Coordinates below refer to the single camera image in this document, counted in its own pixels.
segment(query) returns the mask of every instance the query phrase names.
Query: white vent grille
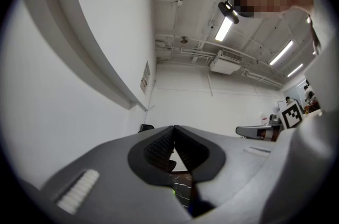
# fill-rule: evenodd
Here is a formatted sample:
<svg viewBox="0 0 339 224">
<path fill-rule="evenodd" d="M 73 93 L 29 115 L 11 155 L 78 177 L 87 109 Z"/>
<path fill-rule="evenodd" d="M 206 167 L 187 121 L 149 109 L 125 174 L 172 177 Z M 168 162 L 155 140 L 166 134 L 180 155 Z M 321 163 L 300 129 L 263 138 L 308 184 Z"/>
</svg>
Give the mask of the white vent grille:
<svg viewBox="0 0 339 224">
<path fill-rule="evenodd" d="M 222 50 L 221 59 L 226 59 L 228 61 L 235 62 L 237 64 L 243 62 L 243 58 L 240 55 L 237 55 L 235 53 L 232 53 L 230 51 Z"/>
</svg>

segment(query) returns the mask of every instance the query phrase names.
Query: white wall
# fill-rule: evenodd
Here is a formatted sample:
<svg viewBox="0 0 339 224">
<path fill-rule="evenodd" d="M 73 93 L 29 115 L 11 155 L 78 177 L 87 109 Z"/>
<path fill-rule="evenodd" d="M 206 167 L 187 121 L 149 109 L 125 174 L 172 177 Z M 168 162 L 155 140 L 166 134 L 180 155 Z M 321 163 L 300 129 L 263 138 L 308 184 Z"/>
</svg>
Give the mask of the white wall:
<svg viewBox="0 0 339 224">
<path fill-rule="evenodd" d="M 238 136 L 237 126 L 261 125 L 260 115 L 278 111 L 282 94 L 242 76 L 211 74 L 211 96 L 205 69 L 164 65 L 157 67 L 146 123 L 154 127 L 181 124 L 227 136 Z"/>
<path fill-rule="evenodd" d="M 145 112 L 91 60 L 57 0 L 16 0 L 2 36 L 2 145 L 18 176 L 40 188 L 93 147 L 139 130 Z"/>
<path fill-rule="evenodd" d="M 148 106 L 140 81 L 148 61 L 156 74 L 154 0 L 79 0 L 97 44 L 109 63 L 144 107 Z"/>
</svg>

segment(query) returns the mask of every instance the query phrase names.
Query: ceiling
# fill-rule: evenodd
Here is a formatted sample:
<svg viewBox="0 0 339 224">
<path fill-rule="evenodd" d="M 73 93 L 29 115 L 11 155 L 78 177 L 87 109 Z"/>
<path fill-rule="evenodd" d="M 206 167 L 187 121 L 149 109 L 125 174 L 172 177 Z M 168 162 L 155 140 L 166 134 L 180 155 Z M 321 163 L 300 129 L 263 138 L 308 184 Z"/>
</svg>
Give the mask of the ceiling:
<svg viewBox="0 0 339 224">
<path fill-rule="evenodd" d="M 269 63 L 293 40 L 292 47 L 273 68 L 257 64 L 255 60 L 243 56 L 244 64 L 257 74 L 281 84 L 288 81 L 287 75 L 301 63 L 304 68 L 313 60 L 313 44 L 307 14 L 298 9 L 265 19 L 239 17 L 223 42 L 215 40 L 224 19 L 218 3 L 225 0 L 155 0 L 155 39 L 166 46 L 194 48 L 204 52 L 217 53 L 221 47 L 206 43 L 218 43 L 233 48 L 257 60 Z M 188 43 L 181 44 L 182 36 Z M 204 65 L 205 58 L 176 56 L 172 61 Z"/>
</svg>

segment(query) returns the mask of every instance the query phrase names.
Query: white ceiling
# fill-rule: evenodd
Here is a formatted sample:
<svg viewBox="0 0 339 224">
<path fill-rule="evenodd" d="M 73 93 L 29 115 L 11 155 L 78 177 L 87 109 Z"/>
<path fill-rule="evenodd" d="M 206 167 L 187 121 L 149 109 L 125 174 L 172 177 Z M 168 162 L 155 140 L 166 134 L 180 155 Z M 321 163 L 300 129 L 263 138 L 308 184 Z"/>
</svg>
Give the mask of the white ceiling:
<svg viewBox="0 0 339 224">
<path fill-rule="evenodd" d="M 246 53 L 254 58 L 270 62 L 287 44 L 293 40 L 293 46 L 279 59 L 274 68 L 287 76 L 301 63 L 304 68 L 313 60 L 313 45 L 310 25 L 306 23 L 307 14 L 292 9 L 279 16 L 266 19 L 248 19 L 239 17 L 239 23 L 232 25 L 223 42 L 215 40 L 224 17 L 219 11 L 218 3 L 224 0 L 155 0 L 155 38 L 167 46 L 200 48 L 202 51 L 217 53 L 220 47 L 202 43 L 209 41 L 219 43 Z M 180 37 L 189 38 L 188 43 L 181 44 Z M 204 64 L 205 59 L 192 57 L 178 58 L 185 62 Z M 288 78 L 263 65 L 250 65 L 249 69 L 286 83 Z"/>
</svg>

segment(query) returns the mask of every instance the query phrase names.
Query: fluorescent light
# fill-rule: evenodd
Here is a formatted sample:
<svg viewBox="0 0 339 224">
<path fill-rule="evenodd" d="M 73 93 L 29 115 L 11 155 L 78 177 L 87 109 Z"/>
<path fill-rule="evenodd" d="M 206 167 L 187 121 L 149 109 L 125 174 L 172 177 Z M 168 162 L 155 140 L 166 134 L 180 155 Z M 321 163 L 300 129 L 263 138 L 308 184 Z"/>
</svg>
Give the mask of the fluorescent light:
<svg viewBox="0 0 339 224">
<path fill-rule="evenodd" d="M 303 82 L 305 82 L 306 81 L 306 79 L 304 80 L 304 81 L 302 81 L 299 85 L 297 85 L 297 86 L 300 86 Z"/>
<path fill-rule="evenodd" d="M 231 25 L 232 25 L 232 21 L 229 18 L 224 19 L 224 21 L 222 22 L 222 25 L 218 31 L 218 34 L 216 35 L 216 40 L 219 41 L 223 41 L 228 30 L 230 29 Z"/>
<path fill-rule="evenodd" d="M 292 74 L 294 74 L 298 69 L 300 69 L 303 66 L 303 64 L 300 64 L 294 71 L 292 71 L 287 77 L 290 77 Z"/>
<path fill-rule="evenodd" d="M 283 55 L 284 53 L 286 53 L 288 49 L 290 49 L 290 47 L 292 46 L 292 44 L 293 44 L 293 41 L 290 41 L 290 42 L 287 44 L 287 46 L 280 52 L 280 54 L 278 54 L 278 55 L 271 61 L 270 65 L 272 66 L 274 63 L 276 63 L 276 62 L 278 61 L 278 59 L 281 58 L 282 55 Z"/>
</svg>

